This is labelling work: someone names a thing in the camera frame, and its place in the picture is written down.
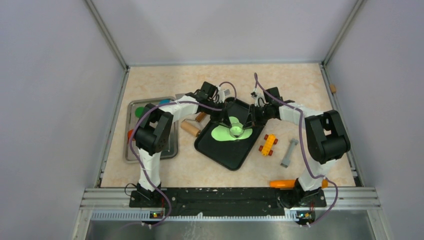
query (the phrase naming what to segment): beige table surface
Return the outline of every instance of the beige table surface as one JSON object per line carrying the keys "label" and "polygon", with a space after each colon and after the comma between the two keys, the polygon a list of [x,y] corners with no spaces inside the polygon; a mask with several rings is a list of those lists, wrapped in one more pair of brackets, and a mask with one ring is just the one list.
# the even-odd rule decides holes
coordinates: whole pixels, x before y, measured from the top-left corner
{"label": "beige table surface", "polygon": [[[131,101],[175,96],[194,92],[204,81],[219,85],[232,82],[237,89],[237,98],[252,104],[251,98],[257,72],[259,82],[265,89],[278,87],[284,100],[294,100],[306,107],[327,111],[332,109],[319,65],[308,64],[243,64],[243,65],[186,65],[132,67],[123,95],[122,105],[113,134],[102,187],[123,187],[136,184],[140,166],[126,163],[124,139],[127,107]],[[272,149],[272,156],[264,157],[258,151],[264,144],[265,134],[275,134],[279,139]],[[292,138],[299,139],[298,126],[271,119],[263,129],[241,168],[230,171],[194,148],[195,137],[178,127],[178,155],[160,161],[162,187],[268,187],[269,181],[295,179],[303,172],[300,146],[296,146],[288,168],[280,162]],[[306,146],[306,135],[303,133]],[[346,155],[338,160],[328,178],[339,186],[355,186]]]}

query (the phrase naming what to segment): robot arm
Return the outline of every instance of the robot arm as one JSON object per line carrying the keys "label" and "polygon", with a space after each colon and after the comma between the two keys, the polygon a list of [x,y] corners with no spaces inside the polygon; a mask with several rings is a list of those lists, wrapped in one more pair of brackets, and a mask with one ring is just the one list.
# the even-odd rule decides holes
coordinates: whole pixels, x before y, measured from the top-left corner
{"label": "robot arm", "polygon": [[[266,91],[277,99],[283,100],[278,88],[274,87]],[[302,110],[302,127],[306,130],[307,148],[312,157],[309,167],[314,176],[326,176],[337,159],[350,150],[351,143],[337,111],[316,111],[290,100],[284,101],[294,107],[293,109],[276,102],[266,94],[252,93],[252,96],[256,97],[256,100],[260,96],[265,96],[266,101],[260,105],[257,104],[259,102],[257,100],[250,106],[253,109],[252,123],[250,123],[252,126],[265,125],[269,119],[279,119],[299,125],[300,112],[296,109]],[[307,203],[308,199],[321,189],[322,181],[322,177],[313,178],[308,169],[305,169],[296,179],[293,194],[291,198],[285,199],[284,206],[291,208],[295,204]]]}
{"label": "robot arm", "polygon": [[[229,94],[230,92],[227,89],[221,89],[208,82],[204,82],[201,89],[198,89],[195,93],[187,93],[175,101],[177,104],[159,107],[141,122],[134,134],[135,144],[138,148],[140,160],[144,164],[144,170],[156,187],[161,184],[159,176],[161,152],[168,143],[171,127],[174,122],[188,115],[205,112],[210,115],[211,121],[220,122],[226,126],[231,124],[225,110],[212,111],[197,104],[184,102],[196,102],[205,106],[224,109],[226,106],[225,98]],[[147,104],[144,107],[144,113],[154,107],[155,105],[151,103]],[[144,192],[145,196],[151,195],[149,192],[151,193],[155,190],[147,181],[143,169],[141,169],[137,188],[139,191]]]}

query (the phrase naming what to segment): orange lego brick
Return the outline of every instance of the orange lego brick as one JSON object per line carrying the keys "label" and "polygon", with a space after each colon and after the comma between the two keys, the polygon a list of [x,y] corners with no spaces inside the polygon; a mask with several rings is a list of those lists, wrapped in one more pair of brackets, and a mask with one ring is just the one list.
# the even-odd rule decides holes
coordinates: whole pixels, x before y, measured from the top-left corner
{"label": "orange lego brick", "polygon": [[263,145],[262,148],[259,148],[260,151],[262,152],[263,156],[271,156],[273,154],[273,151],[271,150],[271,148],[273,147],[274,144],[276,144],[278,142],[278,139],[276,139],[276,136],[274,134],[266,134],[264,139],[266,140],[265,144]]}

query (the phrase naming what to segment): gray wall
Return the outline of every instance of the gray wall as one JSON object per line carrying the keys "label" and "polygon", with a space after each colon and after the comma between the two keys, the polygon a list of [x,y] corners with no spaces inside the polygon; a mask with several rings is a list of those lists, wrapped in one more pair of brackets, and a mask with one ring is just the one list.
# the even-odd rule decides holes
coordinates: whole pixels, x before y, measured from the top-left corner
{"label": "gray wall", "polygon": [[82,0],[0,1],[0,239],[69,239],[123,70]]}
{"label": "gray wall", "polygon": [[369,0],[328,69],[395,239],[424,228],[424,1]]}
{"label": "gray wall", "polygon": [[356,0],[94,0],[130,65],[319,62]]}

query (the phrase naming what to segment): metal baking sheet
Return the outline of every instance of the metal baking sheet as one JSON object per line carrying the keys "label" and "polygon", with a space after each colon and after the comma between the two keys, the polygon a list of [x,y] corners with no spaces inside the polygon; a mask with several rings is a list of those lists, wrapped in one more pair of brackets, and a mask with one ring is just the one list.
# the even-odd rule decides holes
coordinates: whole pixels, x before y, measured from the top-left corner
{"label": "metal baking sheet", "polygon": [[[125,125],[125,134],[124,134],[124,146],[125,149],[124,155],[125,160],[129,164],[138,163],[136,156],[131,152],[130,145],[127,144],[127,133],[131,129],[133,129],[136,126],[137,121],[139,120],[138,117],[136,117],[136,109],[139,107],[144,107],[147,104],[154,104],[158,105],[160,101],[162,100],[175,100],[175,97],[172,96],[166,96],[166,97],[158,97],[158,98],[151,98],[151,99],[143,99],[143,100],[135,100],[128,104],[128,109],[126,112],[126,125]],[[136,141],[131,142],[133,148],[136,150]],[[174,122],[171,127],[171,132],[169,135],[169,141],[168,146],[162,151],[162,154],[160,155],[160,159],[171,159],[175,157],[178,153],[178,121]]]}

